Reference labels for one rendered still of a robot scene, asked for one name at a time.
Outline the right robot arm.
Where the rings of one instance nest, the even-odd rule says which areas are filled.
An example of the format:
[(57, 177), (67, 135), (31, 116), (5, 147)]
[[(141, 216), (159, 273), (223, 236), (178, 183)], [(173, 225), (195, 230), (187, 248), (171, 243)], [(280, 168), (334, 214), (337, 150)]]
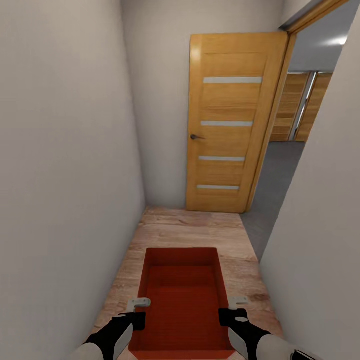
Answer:
[(251, 299), (246, 295), (228, 295), (228, 308), (220, 308), (219, 322), (228, 327), (229, 341), (245, 360), (324, 360), (305, 348), (291, 344), (268, 330), (250, 323), (245, 308)]

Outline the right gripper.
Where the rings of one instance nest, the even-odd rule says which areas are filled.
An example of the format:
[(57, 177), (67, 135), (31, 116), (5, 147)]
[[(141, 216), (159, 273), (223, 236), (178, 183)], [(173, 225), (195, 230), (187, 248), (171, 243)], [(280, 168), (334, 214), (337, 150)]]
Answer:
[(245, 316), (245, 318), (248, 318), (247, 311), (245, 308), (238, 308), (230, 310), (228, 308), (220, 308), (218, 310), (219, 313), (219, 322), (221, 326), (230, 327), (229, 321), (231, 316), (233, 315), (242, 315)]

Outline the storage box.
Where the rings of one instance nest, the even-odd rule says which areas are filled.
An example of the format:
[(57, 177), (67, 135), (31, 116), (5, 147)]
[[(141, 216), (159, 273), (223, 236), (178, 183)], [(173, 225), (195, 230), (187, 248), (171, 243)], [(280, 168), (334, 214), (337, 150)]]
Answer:
[(219, 309), (229, 309), (216, 247), (147, 248), (138, 298), (145, 329), (128, 350), (138, 360), (227, 360), (237, 350)]

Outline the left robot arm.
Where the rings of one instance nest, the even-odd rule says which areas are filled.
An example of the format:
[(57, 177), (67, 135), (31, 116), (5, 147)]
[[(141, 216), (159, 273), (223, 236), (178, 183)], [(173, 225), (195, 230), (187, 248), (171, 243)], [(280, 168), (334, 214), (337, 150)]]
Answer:
[(136, 308), (150, 307), (151, 299), (130, 298), (126, 314), (112, 317), (98, 333), (92, 333), (86, 343), (63, 360), (117, 360), (129, 345), (134, 331), (144, 331), (146, 312)]

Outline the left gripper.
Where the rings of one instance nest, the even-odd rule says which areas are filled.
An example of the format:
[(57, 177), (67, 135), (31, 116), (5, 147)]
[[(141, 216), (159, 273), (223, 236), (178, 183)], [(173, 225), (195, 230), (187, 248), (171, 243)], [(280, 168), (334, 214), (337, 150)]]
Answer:
[(129, 312), (128, 315), (130, 315), (134, 321), (133, 331), (144, 331), (146, 326), (146, 312), (141, 312), (141, 313)]

